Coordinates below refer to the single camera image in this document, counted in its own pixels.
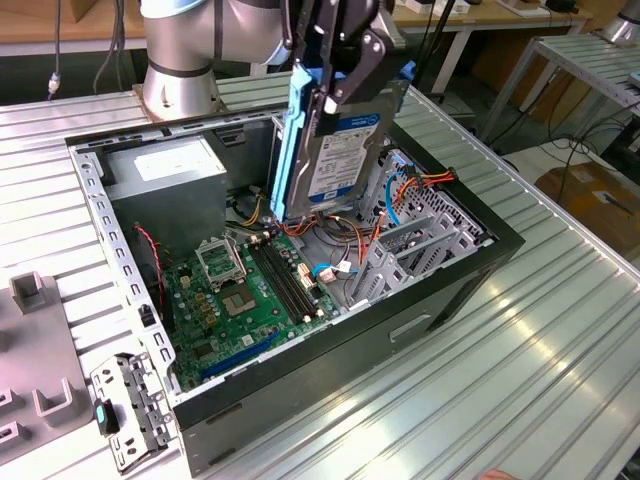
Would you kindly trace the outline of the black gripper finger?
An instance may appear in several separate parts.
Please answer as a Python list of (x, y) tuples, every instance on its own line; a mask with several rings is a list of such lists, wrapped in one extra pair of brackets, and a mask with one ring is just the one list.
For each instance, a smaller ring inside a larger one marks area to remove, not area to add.
[(366, 29), (358, 46), (338, 46), (323, 59), (323, 93), (335, 104), (371, 101), (400, 70), (400, 48), (380, 29)]
[(319, 68), (318, 85), (321, 93), (328, 95), (333, 87), (333, 2), (283, 1), (282, 30), (293, 65), (307, 70)]

